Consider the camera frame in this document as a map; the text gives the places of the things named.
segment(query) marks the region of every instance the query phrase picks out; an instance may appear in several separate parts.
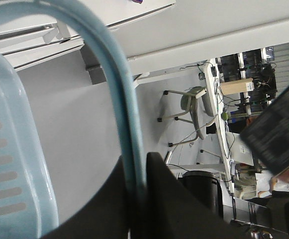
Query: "gray floor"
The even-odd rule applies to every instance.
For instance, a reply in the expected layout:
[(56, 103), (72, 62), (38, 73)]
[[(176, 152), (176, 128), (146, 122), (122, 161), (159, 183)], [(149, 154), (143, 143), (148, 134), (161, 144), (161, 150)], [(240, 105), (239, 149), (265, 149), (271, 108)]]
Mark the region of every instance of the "gray floor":
[[(197, 78), (197, 74), (185, 77), (173, 78), (153, 83), (139, 85), (137, 87), (137, 96), (140, 108), (140, 117), (144, 135), (144, 147), (146, 151), (156, 151), (165, 156), (168, 150), (174, 148), (168, 147), (168, 142), (179, 142), (194, 131), (192, 124), (176, 121), (173, 119), (164, 122), (157, 122), (157, 117), (162, 115), (173, 115), (182, 112), (180, 107), (181, 95), (168, 94), (163, 96), (164, 90), (185, 91), (194, 86), (203, 85), (204, 82)], [(191, 120), (187, 114), (183, 118)], [(200, 149), (204, 145), (204, 140), (198, 139), (191, 144), (179, 145), (174, 151), (170, 163), (172, 164), (196, 164), (197, 162), (217, 163), (218, 160), (204, 157), (201, 160), (198, 157)]]
[[(116, 124), (107, 83), (92, 85), (79, 53), (73, 52), (19, 72), (25, 86), (56, 194), (60, 222), (79, 210), (108, 177), (119, 155)], [(181, 96), (162, 96), (166, 89), (183, 91), (202, 84), (196, 75), (140, 85), (137, 88), (144, 147), (164, 157), (168, 142), (190, 134), (193, 125), (168, 120), (163, 114), (180, 109)], [(216, 136), (179, 146), (171, 163), (217, 163), (199, 155), (212, 149)]]

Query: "gray chair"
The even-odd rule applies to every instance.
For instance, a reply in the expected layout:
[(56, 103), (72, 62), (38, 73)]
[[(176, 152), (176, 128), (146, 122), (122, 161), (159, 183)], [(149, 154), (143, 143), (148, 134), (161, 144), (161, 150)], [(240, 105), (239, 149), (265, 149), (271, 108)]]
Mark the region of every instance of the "gray chair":
[[(167, 90), (163, 92), (163, 95), (168, 95), (169, 93), (174, 93), (174, 94), (180, 94), (183, 95), (181, 98), (181, 109), (183, 112), (171, 115), (171, 116), (162, 116), (158, 117), (157, 120), (158, 122), (163, 122), (168, 119), (175, 119), (175, 120), (180, 120), (183, 122), (187, 123), (192, 123), (194, 125), (194, 128), (196, 130), (196, 136), (194, 139), (186, 140), (186, 141), (181, 141), (178, 143), (169, 143), (169, 147), (173, 147), (175, 145), (179, 144), (184, 144), (184, 143), (190, 143), (194, 142), (197, 140), (199, 137), (201, 139), (206, 138), (206, 127), (210, 126), (213, 124), (214, 120), (209, 122), (209, 120), (205, 120), (205, 115), (213, 117), (211, 110), (208, 109), (209, 107), (205, 107), (205, 109), (202, 107), (208, 106), (209, 104), (207, 101), (207, 90), (205, 87), (193, 87), (191, 90), (188, 92), (180, 92), (180, 91), (172, 91), (172, 90)], [(192, 121), (179, 118), (179, 116), (183, 116), (187, 113), (190, 113)]]

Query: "cardboard box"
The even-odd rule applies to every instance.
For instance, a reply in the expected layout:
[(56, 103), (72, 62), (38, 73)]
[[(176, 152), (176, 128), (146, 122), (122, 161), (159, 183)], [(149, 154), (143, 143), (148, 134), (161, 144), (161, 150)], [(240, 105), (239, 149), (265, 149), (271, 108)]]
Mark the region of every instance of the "cardboard box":
[(220, 88), (224, 95), (253, 91), (254, 90), (253, 78), (224, 82), (220, 84)]

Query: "light blue plastic chair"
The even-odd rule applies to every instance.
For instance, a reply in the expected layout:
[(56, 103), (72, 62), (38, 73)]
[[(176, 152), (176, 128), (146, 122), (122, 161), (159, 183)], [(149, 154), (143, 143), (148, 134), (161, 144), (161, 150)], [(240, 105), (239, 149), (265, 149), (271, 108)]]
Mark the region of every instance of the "light blue plastic chair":
[(24, 87), (0, 55), (0, 239), (58, 226), (54, 191)]
[[(139, 215), (145, 214), (146, 155), (125, 55), (106, 26), (76, 0), (2, 1), (0, 24), (31, 14), (48, 14), (68, 24), (97, 56), (111, 92), (129, 201), (136, 205)], [(0, 174), (5, 173), (7, 178), (0, 183), (0, 190), (12, 188), (15, 194), (0, 199), (0, 208), (14, 205), (13, 212), (4, 209), (4, 215), (0, 215), (0, 238), (37, 238), (57, 226), (56, 203), (23, 86), (1, 56), (0, 122), (0, 156), (6, 155), (3, 161), (8, 161), (0, 166)]]

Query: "white desk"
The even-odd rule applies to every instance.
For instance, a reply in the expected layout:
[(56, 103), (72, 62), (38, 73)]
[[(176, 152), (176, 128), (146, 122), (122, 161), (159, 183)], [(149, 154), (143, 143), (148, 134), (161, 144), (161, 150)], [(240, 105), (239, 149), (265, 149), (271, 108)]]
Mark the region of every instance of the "white desk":
[[(219, 140), (221, 157), (225, 166), (225, 174), (226, 174), (227, 180), (230, 180), (231, 179), (231, 167), (230, 167), (231, 158), (228, 153), (228, 146), (227, 146), (226, 132), (225, 132), (225, 121), (222, 120), (220, 116), (224, 108), (224, 103), (221, 102), (221, 99), (223, 96), (220, 90), (217, 91), (215, 89), (216, 84), (214, 83), (214, 82), (218, 82), (218, 86), (219, 86), (219, 71), (218, 71), (215, 59), (210, 59), (208, 60), (208, 62), (212, 63), (216, 67), (216, 70), (217, 70), (217, 77), (213, 77), (212, 72), (211, 72), (212, 65), (209, 63), (205, 63), (204, 65), (206, 87), (207, 87), (208, 95), (210, 98), (212, 111), (214, 115), (217, 115), (215, 118), (215, 125), (217, 129), (216, 133), (217, 133), (218, 140)], [(234, 193), (234, 183), (230, 181), (228, 182), (228, 186), (229, 186), (229, 191), (231, 193)]]

